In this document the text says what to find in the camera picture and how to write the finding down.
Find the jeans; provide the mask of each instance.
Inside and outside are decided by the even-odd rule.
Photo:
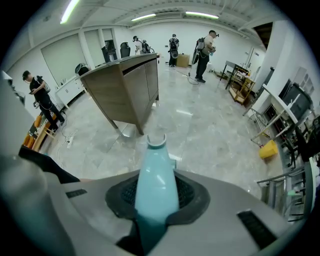
[[[196,67],[196,76],[198,79],[202,79],[202,75],[206,71],[207,63],[209,62],[209,55],[199,53],[198,66]]]
[[[39,108],[41,109],[42,113],[44,114],[44,116],[46,117],[46,119],[48,119],[49,123],[52,125],[52,129],[58,129],[57,126],[57,119],[60,122],[65,121],[64,117],[60,114],[59,110],[56,108],[55,104],[52,103],[49,95],[46,95],[45,97],[43,97],[40,100],[40,106]],[[56,115],[56,119],[53,120],[50,111],[52,111],[53,113],[55,113]]]
[[[169,54],[170,54],[169,66],[170,65],[176,66],[177,65],[177,59],[176,58],[172,58],[171,52],[169,52]]]

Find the bottle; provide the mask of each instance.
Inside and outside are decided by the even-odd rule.
[[[137,225],[146,255],[166,232],[166,218],[179,210],[174,170],[166,147],[166,135],[160,143],[151,143],[140,169],[136,195]]]

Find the black t-shirt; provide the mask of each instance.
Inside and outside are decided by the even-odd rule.
[[[37,89],[43,82],[44,80],[40,76],[33,77],[30,83],[30,91],[32,89]],[[48,95],[47,91],[45,88],[40,89],[36,94],[34,94],[34,98],[37,102],[41,102],[42,99],[44,99]]]

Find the marble floor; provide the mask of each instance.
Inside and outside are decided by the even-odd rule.
[[[145,135],[122,122],[116,122],[116,131],[83,94],[66,111],[63,134],[68,138],[76,131],[71,147],[60,127],[41,151],[78,178],[100,179],[139,169],[147,135],[157,139],[165,133],[178,169],[233,183],[260,198],[256,181],[281,174],[280,157],[260,159],[259,146],[250,141],[257,133],[255,124],[242,116],[245,108],[233,101],[224,83],[217,87],[216,76],[205,73],[205,84],[190,84],[183,74],[188,70],[158,66],[159,101],[143,127]]]

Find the wooden cabinet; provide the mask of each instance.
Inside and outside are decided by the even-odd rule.
[[[151,100],[158,91],[158,68],[156,59],[145,64],[145,72],[148,83],[149,99]]]
[[[81,77],[94,102],[117,129],[114,121],[135,124],[139,133],[158,99],[157,54],[121,58],[97,67]]]
[[[150,101],[145,65],[138,66],[136,69],[125,74],[124,81],[137,118],[141,121],[144,118]]]
[[[68,107],[68,103],[76,97],[79,93],[84,90],[82,83],[80,80],[75,80],[75,78],[66,82],[62,85],[56,92],[55,95],[62,101],[66,108]]]

